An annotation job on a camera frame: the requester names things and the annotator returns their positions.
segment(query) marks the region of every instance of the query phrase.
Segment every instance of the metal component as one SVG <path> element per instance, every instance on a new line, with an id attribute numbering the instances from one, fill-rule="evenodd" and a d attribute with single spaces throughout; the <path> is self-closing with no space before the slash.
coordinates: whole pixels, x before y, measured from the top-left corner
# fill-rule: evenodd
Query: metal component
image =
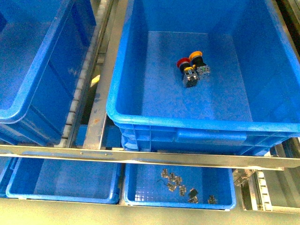
<path id="1" fill-rule="evenodd" d="M 194 197 L 188 199 L 188 202 L 189 202 L 189 203 L 198 203 L 198 198 L 197 198 L 197 196 L 194 196 Z"/>
<path id="2" fill-rule="evenodd" d="M 190 88 L 196 86 L 198 80 L 199 80 L 198 74 L 195 72 L 195 70 L 192 67 L 188 67 L 183 71 L 182 82 L 184 87 Z"/>
<path id="3" fill-rule="evenodd" d="M 96 46 L 94 48 L 94 51 L 91 53 L 92 54 L 91 58 L 93 60 L 91 60 L 91 64 L 87 68 L 87 77 L 84 80 L 83 89 L 81 91 L 81 97 L 79 99 L 77 110 L 75 112 L 75 121 L 72 124 L 69 136 L 67 138 L 67 144 L 66 144 L 67 148 L 70 148 L 73 145 L 73 142 L 75 141 L 75 138 L 76 138 L 77 133 L 78 133 L 78 129 L 79 129 L 79 126 L 80 126 L 80 120 L 81 120 L 81 117 L 83 115 L 85 102 L 87 100 L 87 93 L 88 93 L 88 89 L 89 89 L 88 84 L 90 83 L 91 77 L 92 77 L 91 75 L 93 74 L 93 72 L 95 70 L 95 66 L 96 66 L 96 63 L 97 63 L 97 60 L 98 60 L 99 49 L 100 49 L 101 44 L 103 42 L 103 38 L 104 38 L 104 35 L 105 35 L 105 30 L 106 30 L 106 27 L 107 27 L 107 23 L 108 23 L 110 12 L 111 12 L 111 9 L 112 9 L 112 6 L 113 6 L 113 2 L 114 2 L 114 0 L 109 0 L 107 5 L 106 5 L 106 9 L 105 9 L 105 12 L 104 12 L 104 15 L 103 15 L 102 24 L 100 25 L 100 32 L 99 32 L 99 35 L 97 37 Z"/>
<path id="4" fill-rule="evenodd" d="M 244 210 L 258 211 L 254 183 L 252 182 L 253 177 L 246 180 L 241 186 L 242 205 Z"/>
<path id="5" fill-rule="evenodd" d="M 273 211 L 264 173 L 258 170 L 241 185 L 244 210 Z"/>
<path id="6" fill-rule="evenodd" d="M 114 2 L 116 3 L 113 5 L 112 13 L 118 15 L 119 18 L 125 18 L 126 10 L 118 6 L 117 11 L 115 12 L 115 9 L 117 7 L 117 1 L 115 0 Z M 124 20 L 109 20 L 109 22 L 113 23 L 111 31 L 113 35 L 110 36 L 110 40 L 108 43 L 106 51 L 107 53 L 105 55 L 105 60 L 103 63 L 103 69 L 101 71 L 101 78 L 97 87 L 96 97 L 90 114 L 90 121 L 88 124 L 87 134 L 83 144 L 84 149 L 103 149 L 102 139 L 106 123 L 105 105 L 113 75 L 113 68 L 119 48 Z"/>
<path id="7" fill-rule="evenodd" d="M 182 178 L 181 177 L 175 177 L 175 184 L 177 185 L 177 186 L 179 186 L 180 184 L 181 184 L 181 182 L 182 182 Z"/>
<path id="8" fill-rule="evenodd" d="M 285 150 L 282 144 L 278 144 L 272 147 L 268 153 L 270 153 L 270 156 L 273 157 L 282 157 L 282 158 L 286 157 Z"/>
<path id="9" fill-rule="evenodd" d="M 198 194 L 197 190 L 193 188 L 193 189 L 191 189 L 191 190 L 189 191 L 188 196 L 189 196 L 190 198 L 193 198 L 193 197 L 195 197 L 197 194 Z"/>
<path id="10" fill-rule="evenodd" d="M 257 185 L 258 185 L 258 191 L 260 194 L 260 199 L 262 203 L 262 210 L 264 211 L 273 211 L 271 199 L 267 187 L 267 182 L 264 178 L 263 171 L 258 170 L 256 173 L 256 179 L 257 179 Z"/>
<path id="11" fill-rule="evenodd" d="M 180 196 L 185 196 L 186 192 L 187 192 L 187 188 L 185 185 L 179 186 L 179 195 Z"/>
<path id="12" fill-rule="evenodd" d="M 172 191 L 172 192 L 175 191 L 175 189 L 177 188 L 176 185 L 174 185 L 170 182 L 167 183 L 167 187 L 169 188 L 169 191 Z"/>
<path id="13" fill-rule="evenodd" d="M 291 33 L 290 42 L 293 44 L 298 52 L 300 52 L 300 3 L 299 0 L 277 0 L 276 1 L 282 14 L 285 15 L 286 23 L 288 25 L 288 29 Z M 284 28 L 286 28 L 285 32 L 290 35 L 287 27 L 284 24 Z"/>
<path id="14" fill-rule="evenodd" d="M 255 170 L 249 169 L 235 169 L 233 171 L 233 182 L 236 186 L 242 185 L 249 177 L 255 172 Z"/>
<path id="15" fill-rule="evenodd" d="M 210 198 L 207 200 L 208 204 L 217 204 L 217 201 L 213 195 L 210 195 Z"/>
<path id="16" fill-rule="evenodd" d="M 293 158 L 300 158 L 300 138 L 291 138 L 285 141 L 287 149 L 292 152 Z"/>
<path id="17" fill-rule="evenodd" d="M 170 176 L 169 176 L 169 181 L 171 182 L 175 182 L 175 174 L 172 172 L 170 173 Z"/>
<path id="18" fill-rule="evenodd" d="M 0 156 L 261 170 L 283 170 L 283 167 L 300 166 L 298 158 L 135 152 L 123 151 L 122 148 L 92 150 L 0 145 Z"/>
<path id="19" fill-rule="evenodd" d="M 163 177 L 163 178 L 168 178 L 169 177 L 167 169 L 163 169 L 163 171 L 161 173 L 161 177 Z"/>

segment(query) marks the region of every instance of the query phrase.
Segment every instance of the blue plastic bin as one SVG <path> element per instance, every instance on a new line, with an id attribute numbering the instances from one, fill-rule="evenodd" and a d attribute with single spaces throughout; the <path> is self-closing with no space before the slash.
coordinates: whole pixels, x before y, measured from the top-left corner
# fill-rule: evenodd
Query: blue plastic bin
<path id="1" fill-rule="evenodd" d="M 0 198 L 6 198 L 6 187 L 13 173 L 17 158 L 0 157 Z"/>
<path id="2" fill-rule="evenodd" d="M 10 198 L 116 204 L 120 164 L 21 158 L 9 181 Z"/>
<path id="3" fill-rule="evenodd" d="M 95 25 L 89 0 L 1 0 L 0 140 L 60 142 Z"/>
<path id="4" fill-rule="evenodd" d="M 163 169 L 182 178 L 187 189 L 185 196 L 180 196 L 179 187 L 169 191 L 168 179 L 161 176 Z M 199 203 L 188 202 L 193 188 L 198 192 Z M 231 169 L 127 164 L 124 189 L 124 199 L 129 205 L 215 210 L 233 209 L 236 205 Z M 208 203 L 210 195 L 216 204 Z"/>
<path id="5" fill-rule="evenodd" d="M 210 77 L 184 88 L 199 50 Z M 107 114 L 126 150 L 263 155 L 300 135 L 299 71 L 271 0 L 129 0 Z"/>

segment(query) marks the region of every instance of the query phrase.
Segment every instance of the metal rack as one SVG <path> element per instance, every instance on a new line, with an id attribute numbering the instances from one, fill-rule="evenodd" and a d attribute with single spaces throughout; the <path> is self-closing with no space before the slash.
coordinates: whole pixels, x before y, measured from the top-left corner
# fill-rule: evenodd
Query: metal rack
<path id="1" fill-rule="evenodd" d="M 294 0 L 285 1 L 286 4 L 290 2 L 296 4 Z M 275 0 L 273 0 L 273 3 L 288 37 L 291 43 L 293 43 Z M 295 4 L 290 4 L 291 6 L 294 5 L 293 12 L 297 9 L 298 12 L 300 12 L 298 5 Z M 105 9 L 105 19 L 101 24 L 101 30 L 97 40 L 97 51 L 93 57 L 88 76 L 89 79 L 87 80 L 91 80 L 97 64 L 103 64 L 103 68 L 83 149 L 71 148 L 71 146 L 80 126 L 80 119 L 83 114 L 88 88 L 83 90 L 80 107 L 78 107 L 76 119 L 67 139 L 67 148 L 0 145 L 0 156 L 235 168 L 234 181 L 235 185 L 241 188 L 244 210 L 299 213 L 299 208 L 272 206 L 263 172 L 263 170 L 283 171 L 287 168 L 298 170 L 299 168 L 297 167 L 300 167 L 300 142 L 298 138 L 293 138 L 284 145 L 278 145 L 272 148 L 270 154 L 265 157 L 126 152 L 122 148 L 106 149 L 105 146 L 102 145 L 107 120 L 105 104 L 119 47 L 126 8 L 127 0 L 111 0 Z M 109 41 L 104 38 L 105 35 L 109 36 L 105 34 L 108 24 L 113 24 L 112 30 L 108 29 L 112 34 L 110 35 Z"/>

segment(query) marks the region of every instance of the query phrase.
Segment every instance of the metal bracket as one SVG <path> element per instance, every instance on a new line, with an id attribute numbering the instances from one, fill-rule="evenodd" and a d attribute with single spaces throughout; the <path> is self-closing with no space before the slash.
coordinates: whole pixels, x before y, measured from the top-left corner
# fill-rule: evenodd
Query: metal bracket
<path id="1" fill-rule="evenodd" d="M 273 211 L 263 171 L 256 171 L 241 184 L 240 188 L 244 210 Z"/>
<path id="2" fill-rule="evenodd" d="M 233 182 L 236 186 L 241 186 L 249 177 L 255 173 L 255 170 L 251 169 L 235 169 L 233 171 Z"/>
<path id="3" fill-rule="evenodd" d="M 299 158 L 137 152 L 123 151 L 122 148 L 93 150 L 0 145 L 0 156 L 258 170 L 283 170 L 283 167 L 300 166 Z"/>

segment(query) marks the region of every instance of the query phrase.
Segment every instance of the metal shelf rail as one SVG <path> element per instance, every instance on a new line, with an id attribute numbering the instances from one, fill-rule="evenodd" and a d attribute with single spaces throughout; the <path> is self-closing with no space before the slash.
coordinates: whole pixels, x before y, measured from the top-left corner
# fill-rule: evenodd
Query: metal shelf rail
<path id="1" fill-rule="evenodd" d="M 272 206 L 266 182 L 263 181 L 263 170 L 282 171 L 286 168 L 300 167 L 300 142 L 298 138 L 294 138 L 289 142 L 290 148 L 288 151 L 286 151 L 286 148 L 284 148 L 283 145 L 278 145 L 271 149 L 270 155 L 265 157 L 126 152 L 122 148 L 106 149 L 105 146 L 102 145 L 107 118 L 105 104 L 119 47 L 125 9 L 127 8 L 127 0 L 111 0 L 108 4 L 105 13 L 106 16 L 101 25 L 102 28 L 97 40 L 97 53 L 92 60 L 91 70 L 88 75 L 91 77 L 94 73 L 110 10 L 112 9 L 112 5 L 114 3 L 116 4 L 116 2 L 119 3 L 116 12 L 118 18 L 115 19 L 111 31 L 112 35 L 110 36 L 108 43 L 107 53 L 101 72 L 101 79 L 97 87 L 96 98 L 91 111 L 83 149 L 71 148 L 71 146 L 80 125 L 86 97 L 83 98 L 81 107 L 78 107 L 79 111 L 76 112 L 77 117 L 72 125 L 71 135 L 68 137 L 67 148 L 0 145 L 0 156 L 235 168 L 236 170 L 233 173 L 234 181 L 235 185 L 241 187 L 243 208 L 245 210 L 299 212 L 300 210 L 297 208 L 290 207 L 290 209 L 287 209 L 288 207 L 286 207 L 283 209 L 282 207 L 276 208 Z M 293 43 L 275 0 L 273 0 L 273 4 L 281 19 L 284 30 L 287 32 L 291 43 Z"/>

